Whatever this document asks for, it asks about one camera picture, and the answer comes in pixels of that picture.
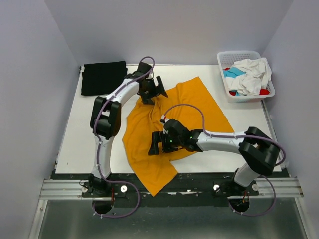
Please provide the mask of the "orange t shirt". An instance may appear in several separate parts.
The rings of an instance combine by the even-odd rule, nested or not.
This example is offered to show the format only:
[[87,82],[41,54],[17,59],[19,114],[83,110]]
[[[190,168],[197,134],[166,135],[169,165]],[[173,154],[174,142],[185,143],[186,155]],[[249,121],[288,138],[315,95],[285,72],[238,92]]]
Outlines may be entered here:
[[155,196],[176,175],[172,161],[193,155],[185,149],[164,153],[161,136],[164,113],[180,121],[189,130],[233,133],[234,129],[199,77],[178,83],[167,96],[155,97],[154,104],[145,105],[137,99],[127,116],[123,144],[128,163],[146,190]]

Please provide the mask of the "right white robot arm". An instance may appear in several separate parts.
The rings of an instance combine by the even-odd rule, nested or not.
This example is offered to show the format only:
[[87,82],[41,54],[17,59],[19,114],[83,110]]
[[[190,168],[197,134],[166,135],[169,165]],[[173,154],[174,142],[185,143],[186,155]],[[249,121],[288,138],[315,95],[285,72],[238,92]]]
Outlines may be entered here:
[[189,152],[222,151],[239,154],[245,160],[229,183],[235,195],[241,195],[259,176],[269,176],[276,166],[281,151],[276,142],[256,127],[242,133],[213,133],[202,129],[189,130],[175,119],[162,119],[163,131],[152,132],[148,155],[172,153],[185,149]]

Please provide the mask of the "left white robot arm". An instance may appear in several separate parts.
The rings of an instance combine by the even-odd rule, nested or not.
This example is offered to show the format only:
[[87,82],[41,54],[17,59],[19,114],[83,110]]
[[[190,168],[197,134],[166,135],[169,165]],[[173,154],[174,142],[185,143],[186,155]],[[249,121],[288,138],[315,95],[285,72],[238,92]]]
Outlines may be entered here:
[[122,106],[133,95],[139,95],[144,105],[153,105],[153,98],[159,95],[168,96],[160,76],[156,77],[158,83],[154,83],[154,66],[141,61],[137,70],[126,75],[123,83],[113,92],[94,100],[90,127],[96,146],[94,166],[88,182],[100,197],[107,196],[111,189],[111,182],[107,178],[111,175],[111,150],[121,127]]

